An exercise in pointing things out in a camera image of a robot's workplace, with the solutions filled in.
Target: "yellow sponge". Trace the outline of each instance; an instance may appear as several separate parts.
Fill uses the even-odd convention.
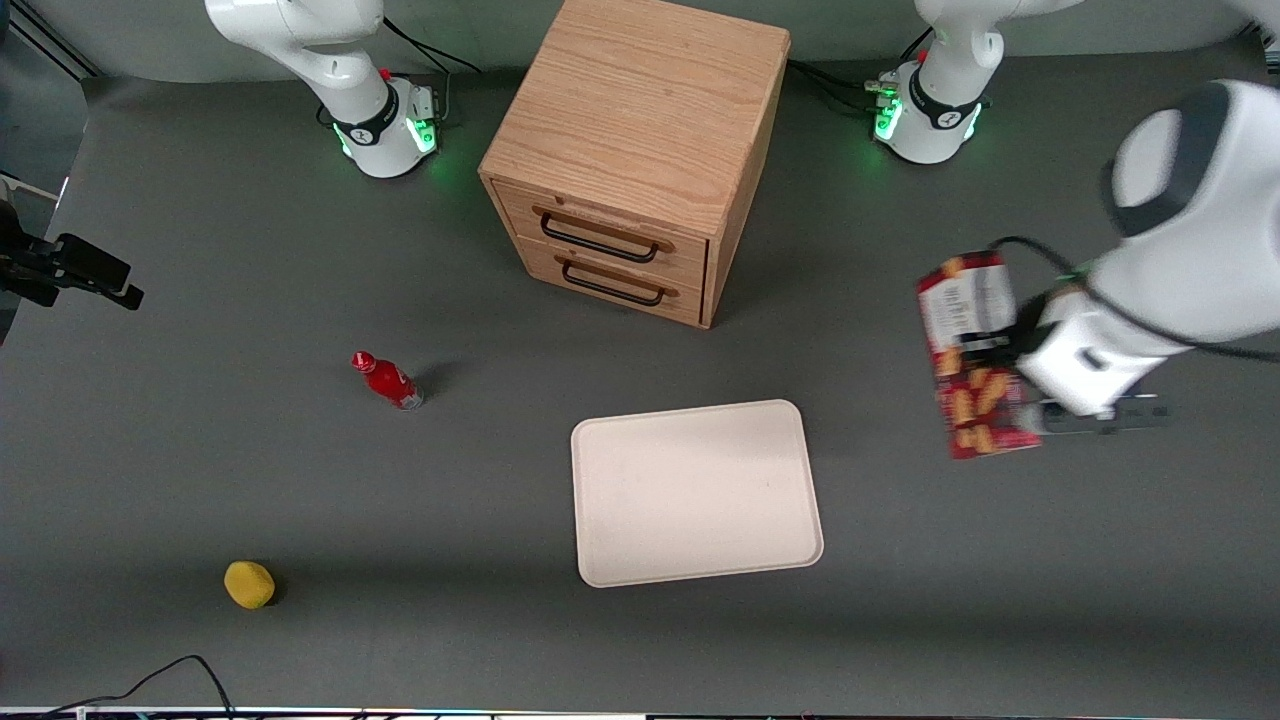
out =
[[[227,594],[232,596],[236,605],[246,610],[257,610],[275,594],[275,580],[257,562],[250,560],[237,560],[227,566],[223,575],[223,584],[227,585]]]

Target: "wood grain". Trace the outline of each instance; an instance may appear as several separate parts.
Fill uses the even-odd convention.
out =
[[[733,264],[737,254],[737,243],[742,240],[742,229],[746,227],[746,217],[751,211],[751,201],[755,200],[755,190],[760,184],[760,174],[764,172],[764,160],[769,154],[769,140],[773,137],[773,118],[778,110],[778,95],[782,91],[782,74],[787,69],[787,59],[783,55],[777,67],[777,78],[768,104],[762,108],[756,120],[756,137],[748,158],[742,178],[737,184],[733,204],[730,205],[724,218],[724,232],[721,241],[713,245],[714,251],[707,254],[707,292],[703,296],[703,318],[714,318],[719,307],[721,295],[724,292],[724,283],[728,281],[728,269]]]
[[[673,281],[692,288],[703,287],[703,269],[707,266],[705,241],[690,240],[677,233],[654,232],[654,228],[566,205],[561,197],[508,183],[494,182],[493,187],[513,234],[518,237],[544,242],[572,258],[650,275],[655,281]],[[548,227],[553,231],[636,255],[645,255],[654,246],[658,250],[653,260],[636,263],[559,241],[543,233],[543,213],[550,215],[552,222]]]
[[[710,327],[790,46],[785,29],[660,0],[564,0],[480,163],[530,273],[567,284],[559,265],[530,259],[549,247],[621,282],[678,287],[657,314]],[[550,238],[544,213],[552,229],[658,255],[636,263]],[[694,310],[667,313],[675,305]]]
[[[634,273],[626,273],[616,268],[607,268],[596,263],[570,258],[567,254],[558,252],[554,247],[535,240],[517,238],[516,246],[520,251],[521,260],[525,263],[525,269],[529,270],[530,275],[543,282],[548,282],[566,290],[572,290],[573,292],[582,292],[590,295],[591,297],[599,297],[600,300],[608,300],[609,302],[622,305],[623,307],[676,320],[677,323],[684,323],[686,325],[700,327],[699,315],[701,313],[701,291],[699,290],[684,287],[672,282],[654,282],[650,278]],[[594,292],[566,282],[563,275],[566,260],[572,263],[571,273],[573,277],[643,299],[657,297],[658,291],[660,290],[662,302],[653,307],[645,307],[635,302],[620,300],[617,297]]]
[[[718,237],[785,29],[658,0],[566,0],[481,168]]]

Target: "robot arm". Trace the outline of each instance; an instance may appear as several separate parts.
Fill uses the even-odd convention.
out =
[[[1280,92],[1217,81],[1134,128],[1103,178],[1125,240],[1092,296],[1048,297],[1019,372],[1098,415],[1169,356],[1280,327],[1277,127]]]
[[[1044,15],[1083,0],[915,0],[915,9],[936,35],[920,65],[920,86],[938,102],[963,106],[978,100],[1005,58],[1005,37],[996,23]]]
[[[366,174],[407,173],[435,150],[429,88],[384,79],[364,50],[307,49],[372,35],[383,22],[383,0],[205,0],[205,10],[224,37],[311,87],[333,115],[343,150]]]
[[[884,95],[872,137],[913,163],[950,159],[973,135],[982,91],[1005,56],[1005,38],[996,23],[1082,1],[915,0],[915,9],[937,37],[923,64],[908,60],[868,83],[868,90]]]

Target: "gray table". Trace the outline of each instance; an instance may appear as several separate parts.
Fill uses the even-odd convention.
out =
[[[1111,247],[1098,173],[1128,129],[1261,73],[1240,44],[1012,59],[934,168],[788,77],[710,332],[525,275],[475,176],[516,76],[458,82],[442,154],[390,182],[301,83],[92,85],[55,229],[147,300],[24,307],[0,354],[0,705],[201,652],[246,706],[1274,716],[1280,373],[1180,357],[1148,383],[1172,428],[955,462],[913,292],[1006,233]],[[1023,296],[1050,281],[1010,261]],[[376,401],[361,347],[429,404]],[[815,566],[577,578],[577,421],[771,397],[804,413]],[[278,607],[225,597],[241,557],[288,579]],[[214,698],[192,670],[137,700]]]

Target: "black metal handle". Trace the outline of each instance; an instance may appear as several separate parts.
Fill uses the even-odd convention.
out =
[[[657,307],[658,304],[662,302],[662,296],[666,293],[666,291],[662,290],[660,287],[658,288],[658,296],[657,297],[640,297],[639,295],[631,295],[630,292],[622,292],[621,290],[613,290],[612,287],[607,287],[607,286],[603,286],[600,283],[594,283],[591,281],[584,281],[582,278],[575,278],[573,275],[568,274],[568,270],[570,270],[570,268],[573,266],[573,263],[570,261],[570,260],[563,260],[563,263],[564,263],[564,266],[561,269],[561,275],[564,277],[564,282],[567,282],[570,284],[576,284],[579,287],[585,287],[588,290],[594,290],[595,292],[603,292],[604,295],[608,295],[608,296],[612,296],[612,297],[617,297],[618,300],[626,300],[627,302],[635,302],[636,305],[641,305],[644,307]]]
[[[658,256],[658,243],[649,246],[649,252],[644,255],[637,255],[635,252],[627,252],[626,250],[618,250],[617,247],[609,247],[608,245],[602,245],[595,241],[586,240],[585,237],[577,237],[576,234],[568,234],[567,232],[561,232],[552,229],[547,223],[552,222],[550,213],[543,213],[543,234],[556,240],[564,241],[570,245],[576,245],[579,247],[585,247],[588,250],[595,250],[596,252],[604,252],[605,255],[612,255],[614,258],[621,258],[623,260],[630,260],[632,263],[652,263],[654,258]]]

